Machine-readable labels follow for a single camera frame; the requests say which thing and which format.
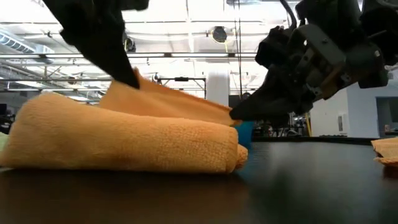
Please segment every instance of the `black table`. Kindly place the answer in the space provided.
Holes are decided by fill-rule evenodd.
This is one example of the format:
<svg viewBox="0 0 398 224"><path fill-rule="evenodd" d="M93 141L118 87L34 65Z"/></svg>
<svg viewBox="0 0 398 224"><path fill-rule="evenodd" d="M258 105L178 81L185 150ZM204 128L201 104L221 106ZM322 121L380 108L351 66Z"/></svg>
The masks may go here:
<svg viewBox="0 0 398 224"><path fill-rule="evenodd" d="M398 136L398 131L386 131L384 134L386 136Z"/></svg>
<svg viewBox="0 0 398 224"><path fill-rule="evenodd" d="M255 143L235 175L4 170L0 223L398 223L371 146Z"/></svg>

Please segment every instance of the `blue object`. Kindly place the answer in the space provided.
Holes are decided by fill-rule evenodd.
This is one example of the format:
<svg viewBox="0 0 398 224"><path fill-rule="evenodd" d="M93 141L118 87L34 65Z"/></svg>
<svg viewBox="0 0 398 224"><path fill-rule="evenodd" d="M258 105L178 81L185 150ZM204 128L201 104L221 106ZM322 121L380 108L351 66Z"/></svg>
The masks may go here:
<svg viewBox="0 0 398 224"><path fill-rule="evenodd" d="M251 136L253 133L254 122L245 121L240 126L236 126L238 131L238 142L246 149L251 149Z"/></svg>

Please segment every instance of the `orange towel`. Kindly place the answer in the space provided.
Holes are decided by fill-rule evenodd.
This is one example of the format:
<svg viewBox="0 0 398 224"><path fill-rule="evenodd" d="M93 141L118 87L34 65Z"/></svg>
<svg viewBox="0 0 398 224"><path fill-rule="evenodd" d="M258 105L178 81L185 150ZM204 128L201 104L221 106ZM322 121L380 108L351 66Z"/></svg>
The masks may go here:
<svg viewBox="0 0 398 224"><path fill-rule="evenodd" d="M385 166L398 167L398 138L375 140L372 145L376 152L375 161Z"/></svg>
<svg viewBox="0 0 398 224"><path fill-rule="evenodd" d="M132 105L146 102L135 93ZM0 166L230 173L246 158L226 125L121 113L47 93L21 108Z"/></svg>
<svg viewBox="0 0 398 224"><path fill-rule="evenodd" d="M229 117L231 108L152 83L142 78L137 69L134 73L139 78L140 90L112 81L99 106L136 115L187 118L229 126L239 123Z"/></svg>

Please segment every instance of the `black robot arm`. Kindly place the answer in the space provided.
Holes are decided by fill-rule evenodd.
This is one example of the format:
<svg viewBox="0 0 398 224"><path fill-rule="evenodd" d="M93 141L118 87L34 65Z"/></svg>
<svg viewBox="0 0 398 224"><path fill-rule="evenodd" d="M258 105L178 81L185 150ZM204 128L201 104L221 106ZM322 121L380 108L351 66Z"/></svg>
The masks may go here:
<svg viewBox="0 0 398 224"><path fill-rule="evenodd" d="M259 44L256 62L268 68L265 82L233 108L233 119L279 122L353 83L387 85L384 66L394 65L398 53L395 5L364 0L361 12L357 0L303 0L296 11L299 27L275 27Z"/></svg>
<svg viewBox="0 0 398 224"><path fill-rule="evenodd" d="M139 88L123 47L122 10L143 10L149 0L44 0L61 23L61 36L115 80Z"/></svg>

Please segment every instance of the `white wall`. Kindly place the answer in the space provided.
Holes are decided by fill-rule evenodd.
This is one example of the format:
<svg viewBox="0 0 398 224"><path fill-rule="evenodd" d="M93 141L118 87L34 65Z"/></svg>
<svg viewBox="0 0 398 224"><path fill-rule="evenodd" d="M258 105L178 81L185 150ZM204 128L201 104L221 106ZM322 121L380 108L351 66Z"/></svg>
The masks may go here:
<svg viewBox="0 0 398 224"><path fill-rule="evenodd" d="M340 90L328 100L319 100L314 103L311 116L312 136L340 135L338 129L338 115L348 114L347 91ZM349 124L345 126L349 133Z"/></svg>
<svg viewBox="0 0 398 224"><path fill-rule="evenodd" d="M347 88L350 137L379 138L376 97L398 96L397 81L390 80L382 88L360 89L358 84Z"/></svg>

